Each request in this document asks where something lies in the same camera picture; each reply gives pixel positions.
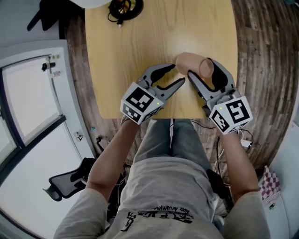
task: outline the blue jeans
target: blue jeans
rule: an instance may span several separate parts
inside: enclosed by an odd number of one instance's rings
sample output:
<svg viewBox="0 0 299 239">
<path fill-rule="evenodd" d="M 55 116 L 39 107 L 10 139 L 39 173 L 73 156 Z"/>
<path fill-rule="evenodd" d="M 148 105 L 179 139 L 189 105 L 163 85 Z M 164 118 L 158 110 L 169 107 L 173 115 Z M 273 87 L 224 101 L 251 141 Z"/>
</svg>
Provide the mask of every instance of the blue jeans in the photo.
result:
<svg viewBox="0 0 299 239">
<path fill-rule="evenodd" d="M 177 157 L 191 160 L 204 170 L 212 169 L 199 136 L 188 119 L 175 119 L 172 143 L 170 119 L 152 119 L 134 162 L 154 157 Z"/>
</svg>

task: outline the black round object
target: black round object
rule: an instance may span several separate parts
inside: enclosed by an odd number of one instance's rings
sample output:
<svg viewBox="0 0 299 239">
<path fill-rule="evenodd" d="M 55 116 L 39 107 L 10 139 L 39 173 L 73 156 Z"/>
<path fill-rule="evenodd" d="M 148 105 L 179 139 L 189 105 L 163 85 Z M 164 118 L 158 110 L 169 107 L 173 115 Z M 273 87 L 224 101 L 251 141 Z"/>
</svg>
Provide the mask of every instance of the black round object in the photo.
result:
<svg viewBox="0 0 299 239">
<path fill-rule="evenodd" d="M 117 24 L 122 24 L 123 21 L 131 20 L 137 17 L 143 10 L 143 0 L 134 0 L 135 6 L 131 9 L 132 0 L 112 0 L 109 6 L 110 13 L 116 18 L 116 21 L 109 19 L 109 21 L 117 22 Z"/>
</svg>

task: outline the white marker cube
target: white marker cube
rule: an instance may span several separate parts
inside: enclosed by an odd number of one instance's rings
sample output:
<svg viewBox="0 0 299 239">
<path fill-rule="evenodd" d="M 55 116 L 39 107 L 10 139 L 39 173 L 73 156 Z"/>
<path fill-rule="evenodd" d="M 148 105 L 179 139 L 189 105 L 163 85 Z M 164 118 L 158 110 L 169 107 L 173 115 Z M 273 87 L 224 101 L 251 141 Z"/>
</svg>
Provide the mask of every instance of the white marker cube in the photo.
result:
<svg viewBox="0 0 299 239">
<path fill-rule="evenodd" d="M 164 102 L 136 83 L 132 83 L 121 99 L 121 112 L 140 125 L 157 114 Z"/>
<path fill-rule="evenodd" d="M 215 105 L 209 118 L 223 134 L 236 131 L 253 119 L 245 96 Z"/>
</svg>

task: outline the gray t-shirt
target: gray t-shirt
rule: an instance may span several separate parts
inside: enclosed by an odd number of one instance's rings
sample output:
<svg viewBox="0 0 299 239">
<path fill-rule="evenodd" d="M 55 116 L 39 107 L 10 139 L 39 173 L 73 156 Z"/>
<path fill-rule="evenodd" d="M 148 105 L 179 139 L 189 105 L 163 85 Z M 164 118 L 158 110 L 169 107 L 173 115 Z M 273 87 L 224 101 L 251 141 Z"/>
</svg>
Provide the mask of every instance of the gray t-shirt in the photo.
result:
<svg viewBox="0 0 299 239">
<path fill-rule="evenodd" d="M 212 223 L 218 200 L 201 166 L 181 158 L 150 158 L 132 166 L 117 216 L 106 232 L 106 200 L 85 189 L 54 238 L 270 238 L 258 192 L 237 201 L 221 232 Z"/>
</svg>

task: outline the forearm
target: forearm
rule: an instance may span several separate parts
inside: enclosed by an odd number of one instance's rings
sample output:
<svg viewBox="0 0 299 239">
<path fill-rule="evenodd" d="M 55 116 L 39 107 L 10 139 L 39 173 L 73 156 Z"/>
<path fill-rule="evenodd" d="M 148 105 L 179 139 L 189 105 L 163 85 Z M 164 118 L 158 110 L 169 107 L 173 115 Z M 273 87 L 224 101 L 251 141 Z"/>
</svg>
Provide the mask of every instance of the forearm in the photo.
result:
<svg viewBox="0 0 299 239">
<path fill-rule="evenodd" d="M 228 165 L 231 191 L 236 202 L 247 192 L 258 190 L 257 176 L 237 133 L 221 135 L 221 142 Z"/>
<path fill-rule="evenodd" d="M 87 188 L 99 191 L 107 201 L 139 128 L 140 126 L 131 120 L 124 122 L 89 173 Z"/>
</svg>

